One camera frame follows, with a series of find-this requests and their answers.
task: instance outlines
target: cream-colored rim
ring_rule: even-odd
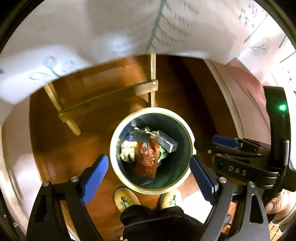
[[[174,120],[176,120],[183,127],[183,129],[185,130],[185,132],[189,138],[191,155],[195,155],[196,150],[193,146],[194,136],[193,136],[193,133],[192,133],[190,127],[179,115],[177,115],[176,113],[174,113],[170,110],[167,110],[164,108],[159,108],[159,107],[149,107],[149,108],[141,109],[139,111],[136,111],[136,112],[130,114],[129,116],[124,118],[124,120],[122,120],[122,122],[120,122],[120,124],[117,126],[116,130],[113,133],[111,143],[110,143],[110,160],[111,160],[112,167],[113,167],[116,175],[120,179],[120,181],[122,181],[130,189],[132,189],[136,192],[139,192],[139,193],[143,193],[143,194],[156,195],[156,194],[163,194],[163,193],[169,192],[169,191],[177,188],[178,186],[180,186],[188,178],[191,171],[190,171],[189,163],[188,163],[188,166],[185,169],[184,173],[181,175],[181,177],[177,181],[175,181],[174,183],[172,183],[171,185],[169,185],[165,188],[159,188],[159,189],[147,189],[147,188],[141,188],[139,186],[136,186],[135,184],[130,182],[124,176],[124,174],[121,172],[121,170],[118,166],[118,163],[117,163],[117,159],[116,159],[116,146],[117,146],[119,135],[122,132],[123,128],[128,123],[130,123],[133,119],[135,119],[136,117],[139,117],[141,115],[149,114],[149,113],[158,113],[158,114],[167,115],[167,116],[173,118]]]

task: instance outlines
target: wooden floor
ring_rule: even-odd
[[[147,64],[145,56],[140,57],[139,61],[143,66]],[[157,56],[156,78],[159,81],[157,106],[180,115],[190,126],[195,139],[210,140],[216,130],[194,79],[182,60],[173,56]],[[127,101],[119,100],[114,106],[77,117],[75,121],[81,129],[81,136],[75,136],[66,123],[58,118],[45,90],[34,93],[30,100],[30,131],[42,179],[52,183],[66,182],[91,166],[101,153],[109,156],[109,145],[116,126],[128,114],[143,106],[142,99],[135,97]],[[124,185],[110,164],[94,200],[86,206],[105,240],[112,240],[114,231],[122,226],[120,212],[113,201],[114,192],[121,187]],[[179,190],[183,198],[198,190],[192,175]],[[159,195],[136,195],[142,205],[152,209],[157,207]]]

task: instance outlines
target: trash can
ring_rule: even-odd
[[[178,142],[157,168],[155,179],[131,174],[123,162],[121,143],[135,127],[161,130]],[[180,186],[190,174],[189,159],[196,154],[194,136],[188,124],[176,113],[158,107],[141,109],[127,116],[116,128],[110,144],[110,160],[119,179],[130,189],[143,194],[162,194]]]

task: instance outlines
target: blue gripper pad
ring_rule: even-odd
[[[108,165],[109,165],[108,157],[105,155],[100,155],[98,159],[95,161],[95,163],[91,167],[86,168],[85,171],[80,176],[82,177],[84,173],[89,175],[88,180],[86,180],[85,183],[83,184],[81,202],[84,205],[86,205],[89,201],[91,201],[94,198],[108,170]]]
[[[204,171],[203,167],[200,163],[196,160],[195,156],[192,156],[189,161],[190,170],[196,180],[200,191],[204,199],[210,202],[211,205],[215,203],[215,188],[209,177],[207,176],[206,172]]]
[[[230,149],[238,149],[240,144],[237,139],[231,139],[228,137],[222,137],[218,135],[214,135],[212,138],[212,142],[219,146],[224,146]]]

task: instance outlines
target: black pants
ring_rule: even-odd
[[[124,210],[120,216],[124,226],[154,218],[164,219],[127,227],[124,229],[123,239],[128,241],[191,241],[202,227],[201,222],[184,214],[182,208],[178,206],[152,211],[145,206],[133,205]]]

